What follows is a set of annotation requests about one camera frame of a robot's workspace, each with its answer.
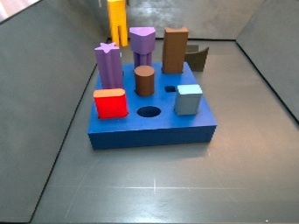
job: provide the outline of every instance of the purple pentagon prism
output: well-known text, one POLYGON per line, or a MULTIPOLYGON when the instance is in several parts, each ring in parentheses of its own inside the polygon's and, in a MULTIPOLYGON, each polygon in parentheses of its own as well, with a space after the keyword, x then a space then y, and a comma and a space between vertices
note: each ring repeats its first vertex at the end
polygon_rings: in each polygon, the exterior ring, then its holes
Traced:
POLYGON ((135 55, 135 67, 152 65, 152 51, 155 49, 155 28, 130 28, 131 50, 135 55))
POLYGON ((116 43, 100 43, 100 47, 95 48, 95 52, 103 88, 123 88, 123 67, 116 43))

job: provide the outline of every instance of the toy block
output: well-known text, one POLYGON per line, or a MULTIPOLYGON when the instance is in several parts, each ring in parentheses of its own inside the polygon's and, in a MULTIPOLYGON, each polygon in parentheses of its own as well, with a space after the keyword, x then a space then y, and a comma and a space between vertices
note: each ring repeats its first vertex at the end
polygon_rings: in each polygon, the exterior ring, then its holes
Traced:
MULTIPOLYGON (((152 64, 155 70, 155 93, 140 97, 135 93, 134 64, 123 65, 128 115, 122 119, 99 119, 94 103, 88 124, 88 138, 95 150, 162 144, 207 143, 218 127, 205 95, 197 115, 176 115, 174 102, 176 93, 164 87, 197 85, 189 64, 183 73, 164 74, 162 63, 152 64)), ((98 79, 96 89, 102 89, 98 79)))
POLYGON ((127 116, 127 92, 123 88, 100 89, 94 92, 98 118, 119 118, 127 116))
POLYGON ((209 47, 202 51, 199 51, 198 45, 187 45, 185 61, 189 63, 191 70, 194 72, 203 72, 209 52, 210 52, 209 47))
POLYGON ((123 67, 116 43, 100 43, 100 47, 95 48, 95 52, 103 88, 123 88, 123 67))
POLYGON ((155 28, 130 28, 131 50, 135 55, 135 67, 152 65, 152 51, 155 50, 155 28))
POLYGON ((98 6, 102 8, 102 0, 98 0, 98 6))
POLYGON ((189 41, 189 29, 164 28, 163 36, 163 73, 181 74, 183 72, 185 54, 189 41))
POLYGON ((179 85, 174 110, 178 116, 197 115, 202 100, 201 85, 179 85))
POLYGON ((140 96, 155 93, 155 69, 151 66, 139 66, 135 69, 135 92, 140 96))
POLYGON ((127 2, 126 0, 107 0, 108 20, 112 42, 127 46, 127 2))

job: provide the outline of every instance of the circular hole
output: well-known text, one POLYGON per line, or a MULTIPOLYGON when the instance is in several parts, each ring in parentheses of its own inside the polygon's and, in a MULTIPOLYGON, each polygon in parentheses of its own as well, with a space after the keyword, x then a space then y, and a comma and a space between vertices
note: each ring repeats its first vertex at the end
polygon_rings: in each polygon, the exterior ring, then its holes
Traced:
POLYGON ((166 86, 164 91, 166 91, 166 93, 174 93, 175 92, 175 86, 166 86))
POLYGON ((136 113, 143 117, 155 117, 159 116, 162 113, 162 110, 158 107, 154 106, 146 106, 142 107, 136 113))

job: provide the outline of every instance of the brown cylinder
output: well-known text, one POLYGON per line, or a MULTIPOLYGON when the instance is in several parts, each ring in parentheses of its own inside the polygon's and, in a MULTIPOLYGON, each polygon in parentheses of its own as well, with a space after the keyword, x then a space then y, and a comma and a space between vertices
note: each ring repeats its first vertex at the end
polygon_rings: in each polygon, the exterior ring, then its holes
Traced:
POLYGON ((139 66, 135 69, 135 92, 140 96, 155 93, 155 69, 151 66, 139 66))

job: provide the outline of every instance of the wooden block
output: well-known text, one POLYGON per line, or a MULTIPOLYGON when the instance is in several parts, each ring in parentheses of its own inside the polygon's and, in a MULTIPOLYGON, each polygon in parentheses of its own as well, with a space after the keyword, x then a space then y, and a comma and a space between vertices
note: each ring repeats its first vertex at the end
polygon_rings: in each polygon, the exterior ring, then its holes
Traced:
POLYGON ((99 89, 94 92, 98 118, 108 119, 127 116, 127 93, 123 88, 99 89))
POLYGON ((182 74, 189 41, 189 29, 164 28, 163 36, 163 73, 182 74))
POLYGON ((178 116, 197 115, 202 99, 201 85, 179 85, 175 97, 175 113, 178 116))
POLYGON ((116 43, 100 43, 100 47, 95 48, 95 52, 103 88, 123 88, 123 67, 116 43))
POLYGON ((210 52, 209 47, 202 51, 199 51, 198 45, 187 45, 185 61, 189 63, 191 70, 194 72, 203 72, 209 52, 210 52))
POLYGON ((135 69, 135 92, 140 96, 155 93, 155 69, 151 66, 139 66, 135 69))
POLYGON ((127 46, 127 3, 126 0, 107 0, 108 21, 112 42, 127 46))
POLYGON ((152 51, 155 49, 155 28, 130 28, 131 50, 135 54, 135 67, 152 65, 152 51))

